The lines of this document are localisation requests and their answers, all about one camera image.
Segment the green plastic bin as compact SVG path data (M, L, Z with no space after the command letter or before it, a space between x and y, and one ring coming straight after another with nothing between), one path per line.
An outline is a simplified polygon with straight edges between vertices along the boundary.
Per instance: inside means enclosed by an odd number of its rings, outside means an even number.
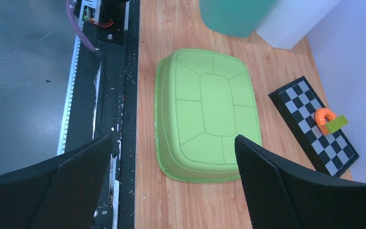
M248 37L277 0L199 0L202 21L210 30L233 37Z

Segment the large white container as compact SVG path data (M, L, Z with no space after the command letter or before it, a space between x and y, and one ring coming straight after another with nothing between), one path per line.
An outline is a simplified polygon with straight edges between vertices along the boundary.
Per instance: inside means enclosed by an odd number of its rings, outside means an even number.
M292 49L340 0L280 0L256 28L256 33L278 49Z

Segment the green plastic tray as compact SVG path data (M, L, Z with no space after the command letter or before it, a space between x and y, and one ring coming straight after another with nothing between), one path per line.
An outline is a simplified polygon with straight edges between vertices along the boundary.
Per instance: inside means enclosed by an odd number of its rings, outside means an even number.
M156 70L154 130L157 163L167 177L192 183L239 179L235 138L262 144L246 65L209 50L169 54Z

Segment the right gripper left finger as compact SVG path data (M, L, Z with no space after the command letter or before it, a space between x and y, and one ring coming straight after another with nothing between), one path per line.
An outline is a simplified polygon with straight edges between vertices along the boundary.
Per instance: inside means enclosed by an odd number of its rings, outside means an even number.
M0 175L0 229L88 229L113 150L111 135Z

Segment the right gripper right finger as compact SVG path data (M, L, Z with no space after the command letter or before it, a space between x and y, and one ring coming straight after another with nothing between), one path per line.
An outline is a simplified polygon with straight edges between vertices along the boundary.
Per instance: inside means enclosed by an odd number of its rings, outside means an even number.
M366 229L366 183L311 170L243 135L234 149L254 229Z

